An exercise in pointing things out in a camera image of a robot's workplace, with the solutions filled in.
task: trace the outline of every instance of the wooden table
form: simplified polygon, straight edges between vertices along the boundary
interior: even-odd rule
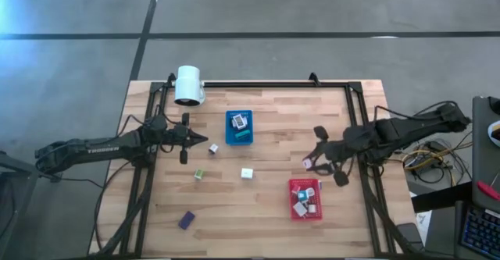
[[[122,115],[144,119],[150,81],[133,81]],[[387,106],[380,80],[362,80],[366,108]],[[179,163],[179,149],[159,153],[145,231],[143,257],[364,257],[373,255],[357,165],[345,187],[333,178],[308,173],[301,161],[315,146],[313,127],[323,125],[330,139],[340,140],[350,125],[343,89],[338,88],[210,88],[197,108],[173,103],[170,92],[166,114],[173,120],[191,114],[191,128],[209,138],[189,150],[187,165]],[[225,143],[225,112],[251,109],[254,143],[230,147]],[[129,123],[127,130],[138,127]],[[211,144],[219,145],[210,155]],[[111,175],[123,161],[113,161]],[[240,178],[241,168],[254,169],[252,180]],[[133,176],[127,166],[109,185],[98,216],[100,234],[107,241],[123,221]],[[205,170],[202,180],[193,177]],[[288,180],[323,181],[323,220],[292,222]],[[398,163],[388,163],[382,177],[387,206],[395,224],[414,223],[405,174]],[[177,226],[186,211],[196,215],[187,230]],[[380,220],[380,241],[384,243]],[[137,224],[131,235],[135,238]],[[91,251],[97,245],[92,241]]]

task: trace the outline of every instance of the blue bin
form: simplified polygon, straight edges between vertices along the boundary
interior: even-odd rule
[[[247,118],[247,128],[243,130],[237,130],[233,128],[233,124],[231,123],[231,119],[233,116],[241,114],[241,116]],[[235,134],[244,130],[250,130],[250,136],[242,140],[236,140]],[[226,144],[238,146],[238,145],[249,145],[253,143],[253,118],[251,110],[244,111],[226,111]]]

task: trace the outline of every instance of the desk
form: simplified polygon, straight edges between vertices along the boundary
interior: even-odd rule
[[[144,119],[149,81],[130,83],[122,123],[133,114]],[[380,80],[363,80],[366,108],[373,117],[375,105],[387,106]],[[143,257],[364,257],[373,255],[366,221],[358,167],[350,183],[335,185],[333,178],[307,173],[302,158],[315,146],[313,127],[323,125],[331,140],[340,140],[350,126],[345,92],[338,88],[207,88],[206,101],[197,108],[173,103],[170,91],[166,114],[180,120],[191,114],[193,131],[209,138],[188,152],[187,165],[179,163],[179,149],[159,153],[148,210]],[[225,144],[225,112],[251,109],[254,143]],[[129,123],[127,130],[139,127]],[[210,155],[211,144],[219,145]],[[124,161],[110,165],[111,175]],[[240,178],[241,168],[254,169],[252,180]],[[98,216],[99,231],[107,241],[127,210],[132,166],[117,174],[104,195]],[[196,169],[205,170],[200,181]],[[319,178],[323,181],[323,220],[292,222],[288,180]],[[388,163],[382,177],[389,214],[395,224],[414,223],[405,174]],[[187,230],[177,226],[186,211],[196,217]],[[132,228],[131,241],[137,233]],[[377,220],[380,241],[382,225]],[[95,240],[90,252],[97,251]]]

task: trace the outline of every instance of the white lamp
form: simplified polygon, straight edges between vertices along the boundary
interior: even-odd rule
[[[174,86],[175,103],[178,105],[196,106],[205,101],[200,70],[195,66],[180,66]]]

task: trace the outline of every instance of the red basket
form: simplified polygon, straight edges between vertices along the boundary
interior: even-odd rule
[[[314,189],[314,196],[309,198],[310,205],[316,205],[316,213],[306,213],[304,217],[301,217],[295,212],[293,206],[298,202],[296,194],[293,194],[291,190],[299,186],[301,191],[309,187]],[[321,220],[323,218],[323,213],[321,210],[321,198],[320,198],[320,184],[318,179],[290,179],[288,181],[288,195],[290,196],[290,215],[292,220]]]

